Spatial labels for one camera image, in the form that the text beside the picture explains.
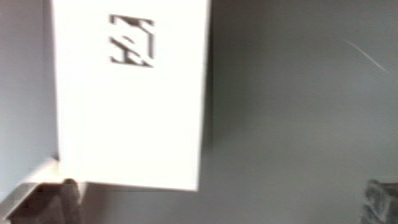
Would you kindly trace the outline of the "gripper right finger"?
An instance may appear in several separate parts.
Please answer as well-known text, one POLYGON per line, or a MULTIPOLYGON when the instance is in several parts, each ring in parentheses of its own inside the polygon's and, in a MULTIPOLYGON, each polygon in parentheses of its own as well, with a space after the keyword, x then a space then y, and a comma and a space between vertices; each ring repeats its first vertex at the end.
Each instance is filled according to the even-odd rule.
POLYGON ((360 224, 398 224, 398 183, 367 182, 360 224))

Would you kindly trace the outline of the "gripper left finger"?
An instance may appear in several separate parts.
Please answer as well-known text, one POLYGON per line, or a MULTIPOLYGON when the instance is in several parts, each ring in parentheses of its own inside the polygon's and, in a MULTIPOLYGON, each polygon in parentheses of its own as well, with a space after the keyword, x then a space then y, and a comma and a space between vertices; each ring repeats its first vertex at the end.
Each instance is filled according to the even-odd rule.
POLYGON ((42 183, 10 212, 10 224, 83 224, 77 199, 72 179, 42 183))

